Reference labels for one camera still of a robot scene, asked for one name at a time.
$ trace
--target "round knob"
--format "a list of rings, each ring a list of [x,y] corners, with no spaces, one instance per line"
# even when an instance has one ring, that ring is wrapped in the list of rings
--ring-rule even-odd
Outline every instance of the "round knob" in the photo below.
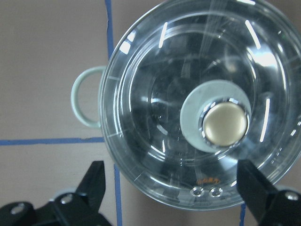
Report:
[[[206,139],[218,146],[231,146],[241,140],[248,128],[248,118],[242,107],[223,102],[211,108],[203,120]]]

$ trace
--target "pot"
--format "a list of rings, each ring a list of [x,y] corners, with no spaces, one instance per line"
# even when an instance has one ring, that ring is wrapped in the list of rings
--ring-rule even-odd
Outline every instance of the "pot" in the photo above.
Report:
[[[237,162],[276,183],[300,156],[301,37],[262,0],[173,0],[141,17],[106,67],[83,72],[71,102],[102,128],[123,175],[185,210],[241,204]],[[103,72],[99,121],[78,88]]]

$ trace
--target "transparent lid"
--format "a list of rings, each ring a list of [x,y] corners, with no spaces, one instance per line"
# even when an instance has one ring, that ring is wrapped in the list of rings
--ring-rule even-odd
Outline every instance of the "transparent lid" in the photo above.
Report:
[[[300,154],[300,50],[299,34],[263,1],[173,0],[148,12],[100,87],[121,172],[188,210],[240,204],[239,159],[277,182]]]

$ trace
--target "blue tape strip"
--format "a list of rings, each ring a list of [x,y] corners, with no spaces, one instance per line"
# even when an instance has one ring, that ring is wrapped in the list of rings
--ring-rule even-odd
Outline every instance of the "blue tape strip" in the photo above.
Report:
[[[55,139],[25,139],[25,140],[0,140],[0,146],[7,145],[58,145],[58,144],[82,144],[82,143],[103,143],[103,137],[91,138],[55,138]]]
[[[111,0],[105,0],[105,5],[107,8],[107,14],[108,14],[107,42],[108,42],[108,57],[110,58],[114,51]],[[122,226],[120,172],[116,165],[114,165],[114,176],[115,176],[115,199],[116,199],[117,226]]]
[[[239,226],[244,226],[245,215],[246,215],[246,204],[244,203],[241,205]]]

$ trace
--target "glass lid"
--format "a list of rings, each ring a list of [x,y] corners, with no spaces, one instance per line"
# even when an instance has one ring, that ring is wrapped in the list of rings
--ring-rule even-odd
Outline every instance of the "glass lid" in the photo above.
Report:
[[[261,0],[173,0],[117,45],[100,86],[108,149],[124,176],[188,210],[242,203],[239,159],[273,183],[300,154],[301,43]]]

